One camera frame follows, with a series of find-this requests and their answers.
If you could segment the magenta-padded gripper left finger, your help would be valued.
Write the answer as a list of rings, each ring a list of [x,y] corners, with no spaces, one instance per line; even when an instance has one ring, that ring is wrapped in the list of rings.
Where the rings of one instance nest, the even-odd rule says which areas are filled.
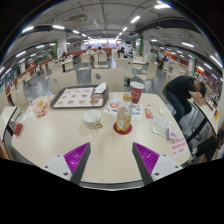
[[[56,154],[42,169],[79,185],[90,153],[87,142],[64,155]]]

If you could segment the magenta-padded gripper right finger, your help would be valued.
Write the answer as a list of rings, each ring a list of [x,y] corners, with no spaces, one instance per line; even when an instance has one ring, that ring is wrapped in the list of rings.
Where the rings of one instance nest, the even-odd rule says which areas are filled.
[[[135,157],[144,185],[150,184],[182,169],[182,166],[176,163],[169,155],[158,154],[136,142],[133,143],[132,153]]]

